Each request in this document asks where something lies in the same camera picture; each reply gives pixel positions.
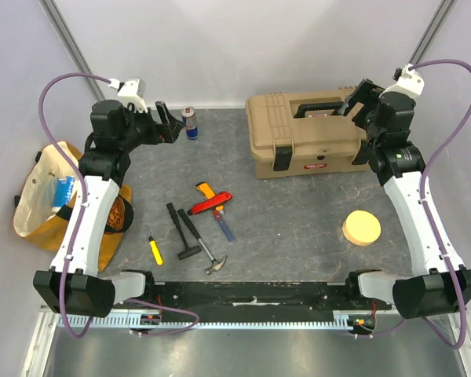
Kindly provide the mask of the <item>tan plastic toolbox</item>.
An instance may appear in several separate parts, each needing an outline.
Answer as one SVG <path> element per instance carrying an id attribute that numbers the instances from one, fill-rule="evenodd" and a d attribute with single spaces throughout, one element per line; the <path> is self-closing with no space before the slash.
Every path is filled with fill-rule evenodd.
<path id="1" fill-rule="evenodd" d="M 258 179 L 369 169 L 364 130 L 336 115 L 353 86 L 308 93 L 267 93 L 246 100 L 250 150 Z"/>

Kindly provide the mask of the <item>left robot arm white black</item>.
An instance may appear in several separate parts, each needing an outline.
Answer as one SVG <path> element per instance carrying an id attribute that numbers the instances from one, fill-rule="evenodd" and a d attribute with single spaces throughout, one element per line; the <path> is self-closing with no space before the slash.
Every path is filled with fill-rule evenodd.
<path id="1" fill-rule="evenodd" d="M 154 305 L 157 290 L 152 274 L 129 270 L 111 278 L 98 277 L 108 215 L 130 166 L 130 153 L 140 145 L 174 143 L 183 129 L 166 104 L 155 104 L 160 120 L 117 100 L 93 105 L 93 131 L 78 161 L 81 188 L 64 239 L 48 270 L 35 273 L 33 285 L 55 313 L 106 317 L 114 305 L 131 299 L 142 309 Z"/>

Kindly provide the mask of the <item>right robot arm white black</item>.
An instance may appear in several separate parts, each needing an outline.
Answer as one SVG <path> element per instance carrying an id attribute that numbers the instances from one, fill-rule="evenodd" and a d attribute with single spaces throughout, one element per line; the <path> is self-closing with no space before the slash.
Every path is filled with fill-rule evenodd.
<path id="1" fill-rule="evenodd" d="M 471 299 L 471 269 L 451 245 L 434 206 L 428 184 L 422 182 L 425 162 L 408 139 L 415 95 L 402 89 L 386 91 L 364 79 L 336 114 L 347 116 L 359 104 L 352 121 L 367 139 L 355 158 L 368 163 L 390 198 L 411 253 L 408 278 L 380 270 L 349 274 L 345 303 L 362 309 L 371 299 L 393 304 L 405 319 L 457 313 Z"/>

